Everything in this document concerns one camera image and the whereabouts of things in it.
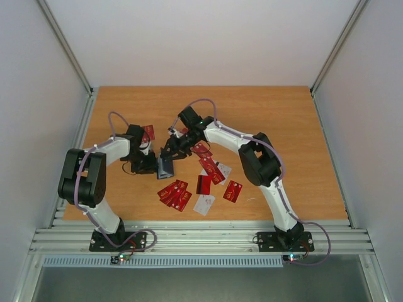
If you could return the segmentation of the blue leather card holder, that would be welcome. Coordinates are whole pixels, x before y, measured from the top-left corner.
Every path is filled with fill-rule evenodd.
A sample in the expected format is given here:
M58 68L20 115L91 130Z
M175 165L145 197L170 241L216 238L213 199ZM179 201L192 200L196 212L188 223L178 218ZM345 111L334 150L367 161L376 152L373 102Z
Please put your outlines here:
M157 179L167 179L174 176L174 164L172 160L157 158Z

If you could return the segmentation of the white card bottom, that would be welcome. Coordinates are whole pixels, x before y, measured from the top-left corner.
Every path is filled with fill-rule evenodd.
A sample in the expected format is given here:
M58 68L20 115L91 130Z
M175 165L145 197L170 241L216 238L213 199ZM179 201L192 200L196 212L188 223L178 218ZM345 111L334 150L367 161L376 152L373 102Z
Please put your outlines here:
M199 195L193 210L203 216L206 216L215 201L212 195Z

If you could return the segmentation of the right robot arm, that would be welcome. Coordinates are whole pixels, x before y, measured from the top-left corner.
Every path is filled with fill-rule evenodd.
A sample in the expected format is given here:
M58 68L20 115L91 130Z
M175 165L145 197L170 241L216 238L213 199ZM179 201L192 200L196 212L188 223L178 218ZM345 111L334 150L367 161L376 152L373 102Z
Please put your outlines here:
M229 128L214 116L202 118L190 106L180 112L178 119L188 131L182 135L174 127L169 128L170 137L161 148L159 162L166 165L190 156L191 149L202 140L234 152L240 158L247 180L257 186L265 197L281 250L290 250L298 245L304 226L292 210L282 182L283 163L268 137L262 132L251 135Z

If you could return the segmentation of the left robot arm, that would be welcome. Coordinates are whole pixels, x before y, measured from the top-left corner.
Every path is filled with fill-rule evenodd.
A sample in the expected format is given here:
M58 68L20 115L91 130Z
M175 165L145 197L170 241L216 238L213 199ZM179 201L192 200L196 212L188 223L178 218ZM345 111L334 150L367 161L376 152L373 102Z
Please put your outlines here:
M108 204L107 167L121 161L130 164L129 174L154 174L157 159L149 134L139 125L129 125L123 134L91 148L67 151L60 175L58 195L88 217L94 225L92 239L106 249L121 250L131 239L123 220Z

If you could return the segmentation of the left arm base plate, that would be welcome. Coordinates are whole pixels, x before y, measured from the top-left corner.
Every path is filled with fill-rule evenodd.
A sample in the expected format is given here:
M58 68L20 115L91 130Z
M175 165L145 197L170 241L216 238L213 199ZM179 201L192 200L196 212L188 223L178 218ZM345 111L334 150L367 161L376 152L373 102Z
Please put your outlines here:
M126 239L132 232L121 232L118 234L107 234L106 236L118 247L112 245L101 232L94 231L91 235L89 243L90 252L121 252L124 250L141 249L147 243L147 234L140 232L136 236L130 238L126 243Z

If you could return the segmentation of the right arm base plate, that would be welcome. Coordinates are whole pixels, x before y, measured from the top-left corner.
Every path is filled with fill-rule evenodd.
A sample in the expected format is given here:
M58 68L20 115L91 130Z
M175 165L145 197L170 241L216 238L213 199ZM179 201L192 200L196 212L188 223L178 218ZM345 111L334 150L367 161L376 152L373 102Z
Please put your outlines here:
M310 232L303 232L289 247L281 245L276 232L257 232L253 237L253 243L258 246L260 252L313 252L315 250Z

